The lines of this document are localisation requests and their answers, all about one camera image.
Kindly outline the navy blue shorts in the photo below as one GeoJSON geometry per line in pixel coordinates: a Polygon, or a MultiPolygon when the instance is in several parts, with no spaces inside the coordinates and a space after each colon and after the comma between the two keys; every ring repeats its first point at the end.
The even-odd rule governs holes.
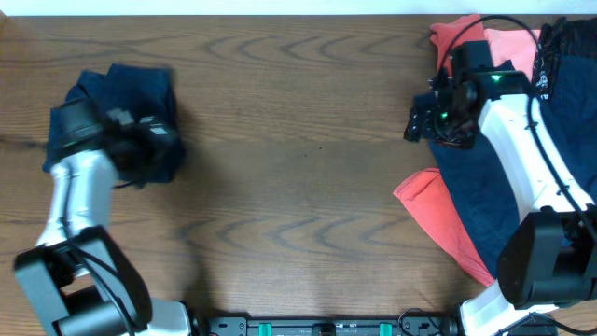
{"type": "MultiPolygon", "coordinates": [[[[136,119],[157,115],[179,133],[170,70],[113,64],[105,75],[83,71],[67,93],[65,102],[50,110],[43,171],[48,173],[59,161],[85,150],[102,150],[112,161],[106,152],[107,112],[115,108],[132,112],[136,119]]],[[[171,182],[180,164],[171,174],[121,174],[114,165],[118,178],[126,185],[143,186],[171,182]]]]}

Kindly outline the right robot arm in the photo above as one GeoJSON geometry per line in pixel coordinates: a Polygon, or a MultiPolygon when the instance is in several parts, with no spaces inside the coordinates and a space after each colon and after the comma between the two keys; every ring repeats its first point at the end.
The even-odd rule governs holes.
{"type": "Polygon", "coordinates": [[[467,149],[489,140],[514,194],[520,224],[498,258],[495,282],[463,302],[446,335],[553,335],[550,313],[596,297],[596,206],[554,145],[527,76],[493,65],[485,41],[455,47],[407,141],[467,149]]]}

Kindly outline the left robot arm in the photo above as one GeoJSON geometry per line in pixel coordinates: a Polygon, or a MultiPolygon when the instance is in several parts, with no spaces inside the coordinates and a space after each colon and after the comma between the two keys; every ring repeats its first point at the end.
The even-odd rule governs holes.
{"type": "Polygon", "coordinates": [[[14,260],[16,279],[48,335],[198,334],[184,303],[150,296],[108,233],[117,182],[143,186],[178,140],[156,113],[103,112],[90,98],[52,110],[48,221],[35,247],[14,260]]]}

